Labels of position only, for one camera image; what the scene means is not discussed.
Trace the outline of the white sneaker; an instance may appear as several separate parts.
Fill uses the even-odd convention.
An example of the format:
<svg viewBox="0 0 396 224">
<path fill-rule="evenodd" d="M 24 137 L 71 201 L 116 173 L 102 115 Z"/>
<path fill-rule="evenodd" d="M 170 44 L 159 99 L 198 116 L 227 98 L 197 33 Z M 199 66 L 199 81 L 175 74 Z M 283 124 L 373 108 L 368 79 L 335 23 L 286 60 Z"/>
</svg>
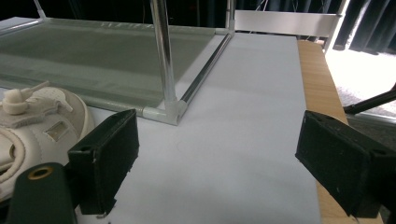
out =
<svg viewBox="0 0 396 224">
<path fill-rule="evenodd" d="M 15 181 L 46 162 L 68 162 L 67 151 L 94 128 L 92 113 L 74 93 L 48 82 L 4 92 L 0 100 L 0 203 Z"/>
</svg>

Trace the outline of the black stand leg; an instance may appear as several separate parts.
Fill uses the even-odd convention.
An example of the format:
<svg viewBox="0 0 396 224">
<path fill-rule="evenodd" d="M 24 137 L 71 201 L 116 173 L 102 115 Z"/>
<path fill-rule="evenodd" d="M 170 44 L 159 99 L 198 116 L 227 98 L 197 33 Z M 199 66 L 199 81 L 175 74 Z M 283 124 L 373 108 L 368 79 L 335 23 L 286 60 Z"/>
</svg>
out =
<svg viewBox="0 0 396 224">
<path fill-rule="evenodd" d="M 374 107 L 387 104 L 396 100 L 396 90 L 386 91 L 370 99 L 361 101 L 359 103 L 348 105 L 344 107 L 344 111 L 350 115 L 356 115 L 360 112 L 372 109 Z"/>
</svg>

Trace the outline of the white metal frame beam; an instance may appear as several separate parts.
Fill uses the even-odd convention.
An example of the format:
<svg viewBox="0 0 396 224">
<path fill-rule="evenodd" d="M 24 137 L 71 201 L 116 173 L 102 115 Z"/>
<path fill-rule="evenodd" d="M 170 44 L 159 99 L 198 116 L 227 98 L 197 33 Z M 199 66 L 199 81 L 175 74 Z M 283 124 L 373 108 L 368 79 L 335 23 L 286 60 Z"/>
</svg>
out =
<svg viewBox="0 0 396 224">
<path fill-rule="evenodd" d="M 341 0 L 335 14 L 230 10 L 231 27 L 235 31 L 262 32 L 278 35 L 326 37 L 323 50 L 334 45 L 350 0 Z"/>
</svg>

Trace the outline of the white table cover sheet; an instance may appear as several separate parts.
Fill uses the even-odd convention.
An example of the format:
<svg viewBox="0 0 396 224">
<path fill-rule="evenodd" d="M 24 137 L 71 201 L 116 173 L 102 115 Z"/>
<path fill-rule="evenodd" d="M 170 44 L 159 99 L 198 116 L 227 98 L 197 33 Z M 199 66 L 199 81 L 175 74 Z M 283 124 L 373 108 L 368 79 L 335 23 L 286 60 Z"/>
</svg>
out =
<svg viewBox="0 0 396 224">
<path fill-rule="evenodd" d="M 235 35 L 178 125 L 139 120 L 114 209 L 78 223 L 320 224 L 295 156 L 305 108 L 296 39 Z"/>
</svg>

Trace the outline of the metal shoe rack grey shelf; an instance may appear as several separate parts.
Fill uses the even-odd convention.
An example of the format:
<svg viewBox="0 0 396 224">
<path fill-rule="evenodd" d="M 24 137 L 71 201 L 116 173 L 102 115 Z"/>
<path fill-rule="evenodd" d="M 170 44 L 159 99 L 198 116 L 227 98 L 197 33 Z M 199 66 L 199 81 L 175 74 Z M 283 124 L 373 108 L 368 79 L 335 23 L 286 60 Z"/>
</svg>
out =
<svg viewBox="0 0 396 224">
<path fill-rule="evenodd" d="M 233 37 L 235 0 L 222 28 L 175 26 L 166 0 L 151 23 L 11 18 L 0 24 L 0 87 L 48 81 L 87 105 L 177 125 Z"/>
</svg>

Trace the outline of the dark curtain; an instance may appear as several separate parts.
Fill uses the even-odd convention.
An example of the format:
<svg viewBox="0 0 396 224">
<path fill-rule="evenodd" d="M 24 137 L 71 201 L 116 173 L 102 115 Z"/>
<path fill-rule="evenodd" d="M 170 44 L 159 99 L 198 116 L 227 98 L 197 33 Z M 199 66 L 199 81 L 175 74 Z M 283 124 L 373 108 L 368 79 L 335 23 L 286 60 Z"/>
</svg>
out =
<svg viewBox="0 0 396 224">
<path fill-rule="evenodd" d="M 334 14 L 342 0 L 263 0 L 260 10 Z M 350 0 L 336 50 L 396 55 L 396 0 Z"/>
</svg>

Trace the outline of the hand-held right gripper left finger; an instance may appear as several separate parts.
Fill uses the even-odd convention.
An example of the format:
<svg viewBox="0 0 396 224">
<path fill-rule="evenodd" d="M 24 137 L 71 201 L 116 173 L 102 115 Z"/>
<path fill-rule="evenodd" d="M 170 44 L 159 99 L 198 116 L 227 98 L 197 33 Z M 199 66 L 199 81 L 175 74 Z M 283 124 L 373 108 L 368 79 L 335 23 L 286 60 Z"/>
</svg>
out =
<svg viewBox="0 0 396 224">
<path fill-rule="evenodd" d="M 80 180 L 78 205 L 83 215 L 110 213 L 138 152 L 134 109 L 108 117 L 68 151 L 70 168 Z"/>
</svg>

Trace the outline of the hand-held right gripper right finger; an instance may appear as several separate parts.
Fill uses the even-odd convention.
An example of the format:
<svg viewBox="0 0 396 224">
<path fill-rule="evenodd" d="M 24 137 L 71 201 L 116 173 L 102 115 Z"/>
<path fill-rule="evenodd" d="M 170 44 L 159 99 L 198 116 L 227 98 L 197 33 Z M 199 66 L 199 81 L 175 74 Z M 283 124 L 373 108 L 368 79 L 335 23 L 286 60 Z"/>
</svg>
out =
<svg viewBox="0 0 396 224">
<path fill-rule="evenodd" d="M 318 112 L 304 112 L 295 157 L 347 215 L 396 218 L 396 151 Z"/>
</svg>

